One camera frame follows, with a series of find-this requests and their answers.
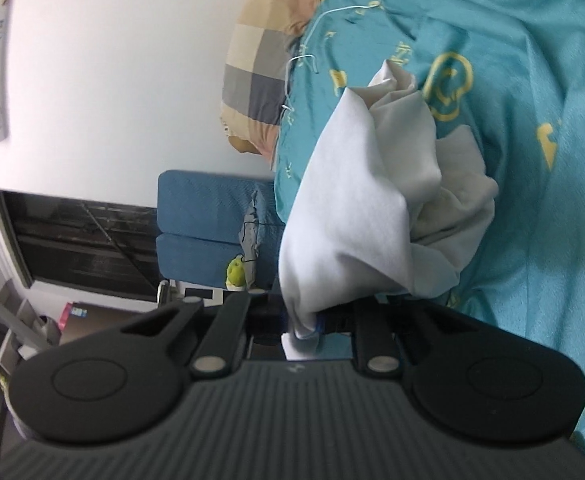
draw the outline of yellow pattern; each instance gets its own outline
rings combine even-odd
[[[397,63],[399,66],[404,66],[410,60],[412,49],[409,44],[399,41],[395,47],[395,54],[391,56],[391,61]]]
[[[348,81],[348,75],[343,70],[329,70],[330,77],[333,80],[333,86],[335,95],[339,96],[339,89],[346,88],[346,82]]]
[[[463,71],[460,72],[460,70],[451,66],[452,64],[457,65]],[[442,85],[448,80],[452,82],[458,81],[459,83],[458,87],[450,95],[446,95],[442,89]],[[473,66],[461,54],[445,52],[437,56],[430,67],[430,72],[422,90],[433,117],[438,121],[452,121],[457,118],[459,115],[459,101],[465,93],[468,93],[473,88],[473,82]]]
[[[555,153],[557,153],[557,142],[553,142],[548,138],[552,132],[553,127],[550,123],[540,124],[537,128],[537,140],[541,144],[541,150],[549,170],[553,168]]]
[[[451,291],[450,296],[448,296],[448,301],[446,301],[446,306],[448,308],[455,308],[461,301],[459,294],[456,292]]]

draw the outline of window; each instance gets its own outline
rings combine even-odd
[[[0,217],[27,286],[156,301],[156,209],[0,191]]]

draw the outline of green toy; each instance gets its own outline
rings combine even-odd
[[[228,264],[228,270],[226,270],[226,288],[228,290],[246,290],[246,271],[242,258],[243,256],[238,254]]]

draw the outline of blanket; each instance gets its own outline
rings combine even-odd
[[[436,298],[459,283],[497,184],[473,134],[435,139],[415,78],[384,62],[324,128],[284,230],[279,281],[301,336],[314,314],[380,291]]]
[[[324,0],[317,16],[370,1]],[[499,185],[495,219],[448,305],[557,349],[585,372],[585,0],[382,7],[324,16],[307,47],[318,73],[295,67],[295,112],[277,147],[281,218],[344,88],[365,86],[392,60],[415,75],[437,138],[470,126]],[[585,410],[577,431],[585,438]]]

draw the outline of checkered pillowcase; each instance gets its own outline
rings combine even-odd
[[[221,121],[240,152],[272,162],[290,52],[319,0],[248,0],[235,27],[224,72]]]

